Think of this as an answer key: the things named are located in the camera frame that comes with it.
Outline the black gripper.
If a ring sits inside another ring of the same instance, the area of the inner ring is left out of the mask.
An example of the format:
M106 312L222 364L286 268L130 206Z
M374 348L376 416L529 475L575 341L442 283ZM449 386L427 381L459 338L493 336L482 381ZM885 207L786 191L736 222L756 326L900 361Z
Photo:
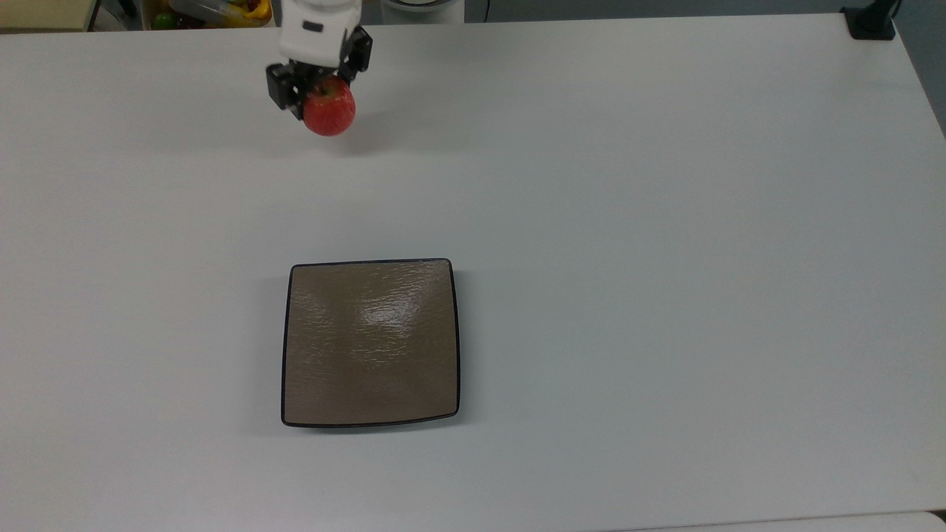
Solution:
M331 77L353 82L358 74L368 70L373 48L372 36L364 27L357 26L342 45L338 68L307 63L270 64L265 70L270 99L281 111L302 121L307 83Z

